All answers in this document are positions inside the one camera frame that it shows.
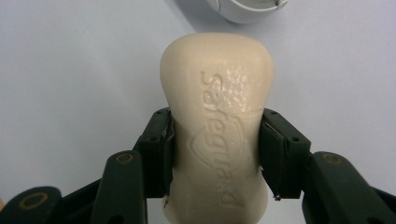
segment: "metal screw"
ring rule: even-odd
[[[328,162],[328,163],[332,163],[332,164],[340,164],[342,161],[339,157],[333,155],[333,154],[324,154],[323,159]]]
[[[134,156],[130,153],[123,153],[117,156],[116,161],[119,164],[126,164],[134,160]]]
[[[31,210],[44,203],[48,197],[49,195],[44,192],[34,193],[22,199],[19,206],[23,210]]]

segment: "white surface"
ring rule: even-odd
[[[236,25],[204,0],[2,1],[0,197],[35,187],[63,195],[98,179],[166,107],[160,58],[176,38],[229,32],[272,53],[268,108],[313,143],[347,157],[396,194],[396,2],[290,1]],[[149,200],[150,223],[166,223]],[[301,202],[270,201],[261,223],[304,223]]]

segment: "cream soap bar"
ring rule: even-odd
[[[258,134],[273,62],[258,41],[197,34],[172,43],[161,83],[176,131],[170,196],[175,224],[257,223],[267,205]]]

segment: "screw hole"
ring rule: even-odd
[[[123,216],[116,215],[114,217],[111,217],[107,224],[122,224],[123,223]]]
[[[368,217],[368,218],[367,218],[367,221],[368,221],[370,224],[384,224],[383,221],[381,221],[381,220],[379,220],[378,218],[375,218],[375,217]]]

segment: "white object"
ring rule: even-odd
[[[281,9],[288,0],[206,0],[225,19],[251,23]]]
[[[176,130],[171,223],[257,223],[267,205],[258,134],[273,62],[242,35],[197,34],[172,43],[161,82]]]

